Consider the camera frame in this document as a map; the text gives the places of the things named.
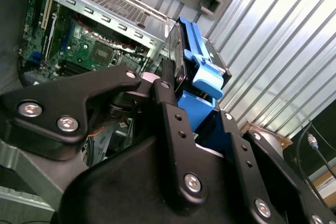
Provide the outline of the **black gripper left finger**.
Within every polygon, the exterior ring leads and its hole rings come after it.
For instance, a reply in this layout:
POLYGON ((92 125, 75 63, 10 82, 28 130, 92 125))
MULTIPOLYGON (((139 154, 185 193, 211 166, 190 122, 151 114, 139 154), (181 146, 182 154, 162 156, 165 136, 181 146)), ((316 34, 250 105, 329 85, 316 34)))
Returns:
POLYGON ((142 97, 154 108, 159 138, 167 144, 168 182, 179 200, 200 205, 207 191, 189 189, 184 181, 191 167, 178 167, 177 138, 196 150, 183 109, 177 106, 173 85, 159 78, 149 82, 126 66, 105 68, 1 95, 1 147, 19 152, 27 166, 8 161, 43 200, 58 205, 66 187, 83 171, 80 151, 95 126, 107 116, 107 105, 122 92, 142 97))

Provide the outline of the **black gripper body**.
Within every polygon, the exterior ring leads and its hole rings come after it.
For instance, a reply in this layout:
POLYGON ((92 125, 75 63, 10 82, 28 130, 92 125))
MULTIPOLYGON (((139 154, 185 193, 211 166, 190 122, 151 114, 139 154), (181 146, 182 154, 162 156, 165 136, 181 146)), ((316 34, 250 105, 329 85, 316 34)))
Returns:
POLYGON ((59 223, 255 223, 223 158, 198 148, 208 199, 182 213, 160 167, 158 141, 149 138, 81 173, 64 192, 59 223))

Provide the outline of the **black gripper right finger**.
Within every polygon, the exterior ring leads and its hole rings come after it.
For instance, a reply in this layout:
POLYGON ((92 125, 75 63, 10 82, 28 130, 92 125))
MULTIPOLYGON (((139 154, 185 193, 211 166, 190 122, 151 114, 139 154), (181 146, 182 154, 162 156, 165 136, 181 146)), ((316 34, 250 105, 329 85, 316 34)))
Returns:
POLYGON ((256 223, 335 223, 334 213, 255 131, 241 134, 234 118, 221 111, 228 138, 223 148, 238 171, 242 195, 256 223))

